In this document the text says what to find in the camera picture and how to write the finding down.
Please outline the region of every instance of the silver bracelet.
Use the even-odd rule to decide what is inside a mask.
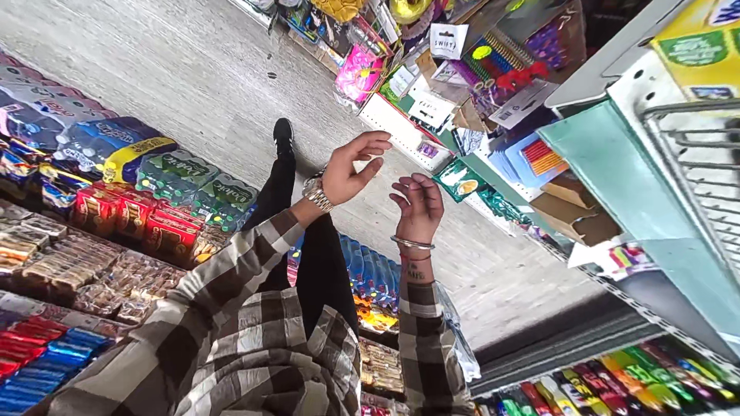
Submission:
[[[434,244],[422,244],[417,243],[416,241],[410,241],[410,240],[404,240],[403,238],[398,238],[395,235],[391,235],[391,241],[395,241],[398,244],[403,244],[407,247],[415,247],[422,250],[431,250],[434,248]]]

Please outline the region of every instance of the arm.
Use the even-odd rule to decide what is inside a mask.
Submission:
[[[401,208],[396,236],[430,244],[444,208],[439,187],[419,173],[393,184],[405,198],[391,194]],[[407,403],[414,415],[473,415],[463,370],[452,347],[454,333],[443,320],[429,250],[401,251],[400,347]]]
[[[352,199],[383,164],[375,159],[360,172],[353,160],[369,160],[390,148],[390,135],[360,135],[332,154],[323,190],[334,204]],[[214,337],[269,271],[323,212],[301,199],[249,231],[188,272],[157,301],[154,312],[127,339],[102,355],[29,415],[166,415],[192,387],[195,370]]]

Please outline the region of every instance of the black pants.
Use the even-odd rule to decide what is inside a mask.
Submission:
[[[295,158],[280,155],[272,164],[270,177],[257,197],[257,209],[242,230],[251,229],[290,207],[295,182]],[[288,260],[284,255],[272,269],[258,292],[288,289]],[[324,305],[336,309],[357,334],[357,311],[354,308],[349,275],[342,255],[337,230],[329,214],[322,215],[306,229],[295,283],[303,310],[303,326],[310,337]]]

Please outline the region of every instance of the hand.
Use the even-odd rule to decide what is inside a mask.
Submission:
[[[403,194],[390,194],[391,199],[401,208],[401,219],[396,227],[396,237],[422,244],[431,244],[434,232],[440,225],[445,208],[442,193],[430,178],[415,173],[403,176],[393,184],[393,189]],[[417,254],[419,249],[398,245],[401,254]]]
[[[321,178],[324,195],[332,204],[344,204],[354,198],[383,165],[383,158],[375,158],[360,173],[354,171],[353,161],[369,161],[373,155],[382,155],[392,145],[387,132],[365,132],[337,148],[326,165]]]

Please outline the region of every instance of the wire rack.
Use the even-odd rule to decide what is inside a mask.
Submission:
[[[740,99],[662,105],[639,117],[687,211],[740,282]]]

